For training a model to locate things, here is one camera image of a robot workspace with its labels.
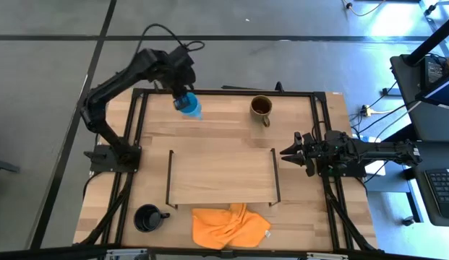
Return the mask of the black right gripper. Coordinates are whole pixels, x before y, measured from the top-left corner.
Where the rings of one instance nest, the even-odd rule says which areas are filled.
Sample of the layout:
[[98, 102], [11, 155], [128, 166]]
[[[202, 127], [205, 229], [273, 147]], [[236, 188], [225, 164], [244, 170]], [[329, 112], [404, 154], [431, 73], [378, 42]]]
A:
[[[297, 154], [297, 152], [303, 148], [303, 138], [304, 155]], [[279, 152], [280, 155], [285, 155], [281, 157], [281, 159], [299, 165], [300, 167], [306, 165], [306, 173], [309, 177], [312, 177], [316, 173], [318, 175], [326, 175], [329, 170], [327, 155], [329, 150], [328, 142], [326, 140], [317, 142], [310, 133], [304, 134], [303, 138], [302, 135], [296, 131], [294, 133], [293, 144]]]

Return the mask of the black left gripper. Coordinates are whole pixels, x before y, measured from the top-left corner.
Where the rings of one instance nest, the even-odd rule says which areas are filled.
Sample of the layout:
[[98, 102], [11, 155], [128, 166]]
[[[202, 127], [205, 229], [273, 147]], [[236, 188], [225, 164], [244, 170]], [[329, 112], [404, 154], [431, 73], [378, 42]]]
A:
[[182, 111], [189, 106], [188, 90], [193, 90], [196, 75], [192, 68], [194, 61], [189, 55], [189, 50], [184, 46], [175, 48], [168, 54], [168, 71], [166, 86], [174, 97], [174, 107]]

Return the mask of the blue mug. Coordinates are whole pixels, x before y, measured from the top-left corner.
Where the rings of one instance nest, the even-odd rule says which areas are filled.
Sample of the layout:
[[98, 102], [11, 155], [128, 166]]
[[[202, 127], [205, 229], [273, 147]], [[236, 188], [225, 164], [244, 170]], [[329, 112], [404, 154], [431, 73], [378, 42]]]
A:
[[186, 107], [184, 110], [181, 110], [180, 112], [184, 114], [185, 116], [189, 116], [192, 118], [198, 118], [202, 119], [202, 106], [199, 102], [198, 97], [192, 93], [188, 92], [187, 96], [189, 98], [189, 106]]

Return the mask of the black mug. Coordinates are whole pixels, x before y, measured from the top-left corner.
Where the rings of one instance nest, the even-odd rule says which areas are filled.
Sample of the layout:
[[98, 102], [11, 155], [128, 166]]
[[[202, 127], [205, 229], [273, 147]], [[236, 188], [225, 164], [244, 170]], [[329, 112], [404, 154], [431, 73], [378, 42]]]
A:
[[142, 205], [134, 214], [134, 226], [144, 233], [153, 232], [161, 227], [163, 221], [171, 215], [162, 212], [153, 204]]

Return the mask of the wooden shelf with black legs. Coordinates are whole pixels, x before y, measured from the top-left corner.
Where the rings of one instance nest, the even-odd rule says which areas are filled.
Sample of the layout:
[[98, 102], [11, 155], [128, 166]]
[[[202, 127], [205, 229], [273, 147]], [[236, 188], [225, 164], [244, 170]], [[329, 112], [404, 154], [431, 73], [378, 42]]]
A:
[[166, 204], [179, 205], [281, 202], [275, 149], [246, 152], [170, 151]]

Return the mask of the olive green mug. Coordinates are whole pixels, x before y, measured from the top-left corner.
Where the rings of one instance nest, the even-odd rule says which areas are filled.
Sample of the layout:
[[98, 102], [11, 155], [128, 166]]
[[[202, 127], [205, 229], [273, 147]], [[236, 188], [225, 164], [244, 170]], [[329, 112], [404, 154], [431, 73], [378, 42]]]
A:
[[269, 115], [272, 108], [272, 101], [267, 96], [258, 95], [252, 99], [249, 111], [254, 121], [261, 123], [264, 127], [269, 127]]

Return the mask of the orange fleece cloth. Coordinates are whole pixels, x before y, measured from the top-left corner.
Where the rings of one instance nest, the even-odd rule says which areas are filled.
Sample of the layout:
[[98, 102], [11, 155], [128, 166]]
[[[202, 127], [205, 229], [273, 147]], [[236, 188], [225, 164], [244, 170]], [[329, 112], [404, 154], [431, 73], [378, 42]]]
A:
[[258, 247], [270, 228], [271, 224], [249, 211], [246, 204], [230, 204], [228, 209], [192, 209], [192, 240], [204, 248]]

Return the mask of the dark grey desk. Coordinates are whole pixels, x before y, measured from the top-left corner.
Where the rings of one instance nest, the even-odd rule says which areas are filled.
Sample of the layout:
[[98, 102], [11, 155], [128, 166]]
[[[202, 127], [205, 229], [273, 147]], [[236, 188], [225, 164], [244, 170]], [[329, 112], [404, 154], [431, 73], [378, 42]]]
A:
[[417, 142], [422, 162], [404, 173], [415, 178], [429, 221], [436, 226], [449, 227], [449, 218], [440, 214], [424, 174], [425, 170], [449, 168], [449, 109], [429, 103], [420, 103], [414, 108], [415, 96], [419, 92], [420, 69], [405, 64], [401, 56], [391, 57], [390, 63], [411, 123], [394, 131], [387, 140], [410, 139]]

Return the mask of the black keyboard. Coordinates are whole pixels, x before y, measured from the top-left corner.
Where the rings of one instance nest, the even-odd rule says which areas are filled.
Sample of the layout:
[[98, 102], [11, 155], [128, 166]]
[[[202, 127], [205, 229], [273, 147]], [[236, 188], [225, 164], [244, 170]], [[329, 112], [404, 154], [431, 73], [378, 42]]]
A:
[[426, 170], [424, 175], [439, 213], [449, 219], [449, 168]]

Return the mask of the black electronics box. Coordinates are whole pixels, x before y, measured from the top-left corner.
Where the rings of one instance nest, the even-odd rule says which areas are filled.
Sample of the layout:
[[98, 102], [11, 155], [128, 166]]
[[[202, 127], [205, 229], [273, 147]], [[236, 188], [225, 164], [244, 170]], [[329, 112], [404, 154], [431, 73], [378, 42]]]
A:
[[425, 90], [443, 75], [445, 70], [445, 57], [435, 54], [425, 56], [420, 62], [420, 68], [420, 87], [422, 90]]

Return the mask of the black diagonal pole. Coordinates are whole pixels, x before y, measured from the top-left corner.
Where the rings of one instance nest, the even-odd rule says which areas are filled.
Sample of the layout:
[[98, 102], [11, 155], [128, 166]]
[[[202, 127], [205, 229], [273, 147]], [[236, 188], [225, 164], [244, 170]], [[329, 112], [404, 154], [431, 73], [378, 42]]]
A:
[[449, 36], [449, 20], [432, 33], [417, 49], [404, 58], [404, 63], [414, 66], [419, 63], [434, 47]]

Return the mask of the grey chair foot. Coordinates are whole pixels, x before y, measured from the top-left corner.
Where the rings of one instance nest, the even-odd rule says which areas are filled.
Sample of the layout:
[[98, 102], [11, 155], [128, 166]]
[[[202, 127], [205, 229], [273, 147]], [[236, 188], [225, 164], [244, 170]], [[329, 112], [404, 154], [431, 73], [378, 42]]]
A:
[[3, 160], [0, 160], [0, 170], [6, 170], [13, 173], [18, 173], [20, 171], [20, 168], [16, 165], [13, 165], [11, 163], [7, 163]]

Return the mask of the black bottom beam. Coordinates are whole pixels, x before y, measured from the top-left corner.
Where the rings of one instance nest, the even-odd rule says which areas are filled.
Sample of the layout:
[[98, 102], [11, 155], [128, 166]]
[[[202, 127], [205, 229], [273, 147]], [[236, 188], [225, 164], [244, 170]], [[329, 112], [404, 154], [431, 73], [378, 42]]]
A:
[[119, 248], [116, 244], [76, 245], [58, 248], [39, 248], [22, 251], [0, 252], [0, 260], [88, 260], [103, 256], [157, 255], [214, 256], [219, 259], [237, 257], [270, 257], [318, 260], [442, 260], [427, 257], [385, 253], [384, 251], [358, 251], [338, 249], [335, 251], [272, 251], [272, 250], [210, 250], [185, 248]]

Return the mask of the black metal table frame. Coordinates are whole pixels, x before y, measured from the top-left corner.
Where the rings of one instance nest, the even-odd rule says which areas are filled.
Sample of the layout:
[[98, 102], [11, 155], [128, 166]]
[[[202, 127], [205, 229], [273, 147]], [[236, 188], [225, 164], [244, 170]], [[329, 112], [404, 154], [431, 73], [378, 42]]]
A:
[[[181, 116], [171, 106], [167, 94], [149, 93], [140, 145], [142, 160], [134, 174], [127, 205], [121, 246], [147, 248], [157, 254], [205, 254], [214, 250], [203, 248], [192, 240], [192, 208], [170, 209], [170, 217], [156, 231], [142, 233], [133, 224], [136, 209], [154, 204], [167, 210], [166, 185], [168, 162], [185, 148], [193, 152], [254, 152], [266, 149], [283, 150], [293, 141], [294, 133], [307, 133], [313, 121], [328, 119], [333, 129], [350, 132], [344, 97], [338, 92], [304, 95], [300, 92], [274, 92], [270, 127], [256, 128], [249, 124], [250, 92], [243, 90], [200, 90], [204, 110], [202, 120]], [[303, 168], [278, 162], [281, 201], [270, 206], [250, 204], [249, 210], [262, 215], [271, 224], [270, 234], [249, 254], [290, 251], [328, 252], [333, 240], [345, 248], [348, 238], [341, 221], [332, 232], [328, 219], [322, 179], [309, 177]]]

